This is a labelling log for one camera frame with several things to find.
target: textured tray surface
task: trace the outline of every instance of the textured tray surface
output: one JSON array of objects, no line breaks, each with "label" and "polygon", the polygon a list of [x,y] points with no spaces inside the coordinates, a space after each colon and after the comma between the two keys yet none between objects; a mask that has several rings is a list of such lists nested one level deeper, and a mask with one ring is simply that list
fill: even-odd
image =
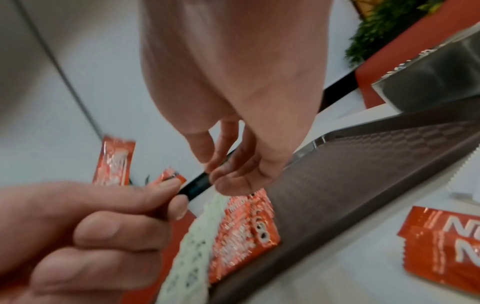
[{"label": "textured tray surface", "polygon": [[210,302],[240,302],[478,144],[477,120],[333,136],[288,167],[267,189],[282,244],[214,286]]}]

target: hand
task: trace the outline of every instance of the hand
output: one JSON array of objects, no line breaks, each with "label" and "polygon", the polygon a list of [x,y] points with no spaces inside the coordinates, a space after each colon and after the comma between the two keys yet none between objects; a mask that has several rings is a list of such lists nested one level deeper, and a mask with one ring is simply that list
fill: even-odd
[{"label": "hand", "polygon": [[[331,0],[143,0],[142,69],[224,195],[273,182],[322,99]],[[242,141],[224,161],[245,122]],[[220,122],[216,145],[209,129]]]},{"label": "hand", "polygon": [[2,280],[41,259],[29,283],[2,290],[0,303],[116,304],[123,291],[150,286],[171,231],[167,221],[144,214],[169,203],[169,219],[182,217],[188,200],[179,189],[177,179],[148,187],[59,182],[0,189]]}]

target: red packet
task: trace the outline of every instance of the red packet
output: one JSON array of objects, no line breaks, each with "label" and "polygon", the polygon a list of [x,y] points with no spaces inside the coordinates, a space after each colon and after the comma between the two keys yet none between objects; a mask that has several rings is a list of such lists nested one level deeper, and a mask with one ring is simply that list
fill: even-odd
[{"label": "red packet", "polygon": [[169,179],[172,179],[172,178],[178,178],[182,185],[184,183],[186,183],[186,181],[187,181],[186,178],[184,178],[180,173],[175,171],[173,168],[167,168],[151,184],[157,185],[157,184],[160,184],[163,181],[166,181],[166,180],[169,180]]},{"label": "red packet", "polygon": [[412,226],[480,240],[480,216],[414,206],[397,235],[407,238]]},{"label": "red packet", "polygon": [[92,183],[102,186],[128,185],[134,149],[134,141],[105,136]]},{"label": "red packet", "polygon": [[213,245],[209,282],[220,281],[279,243],[272,204],[263,189],[230,198]]},{"label": "red packet", "polygon": [[411,226],[403,267],[436,283],[480,294],[480,241],[441,230]]}]

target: green plant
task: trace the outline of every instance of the green plant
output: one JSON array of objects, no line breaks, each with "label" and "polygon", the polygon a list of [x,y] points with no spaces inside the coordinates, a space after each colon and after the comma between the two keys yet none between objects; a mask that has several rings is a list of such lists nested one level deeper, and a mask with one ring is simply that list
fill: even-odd
[{"label": "green plant", "polygon": [[444,0],[384,0],[375,6],[371,14],[359,25],[350,39],[345,56],[351,66],[360,64],[377,51],[379,42],[391,35],[400,22],[409,14],[420,11],[436,12]]}]

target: brown tray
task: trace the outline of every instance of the brown tray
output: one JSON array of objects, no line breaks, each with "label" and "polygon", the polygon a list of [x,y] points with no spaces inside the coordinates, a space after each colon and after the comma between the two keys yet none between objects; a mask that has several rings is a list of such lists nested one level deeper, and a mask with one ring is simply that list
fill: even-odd
[{"label": "brown tray", "polygon": [[210,290],[235,304],[480,144],[480,99],[333,131],[267,189],[282,243]]}]

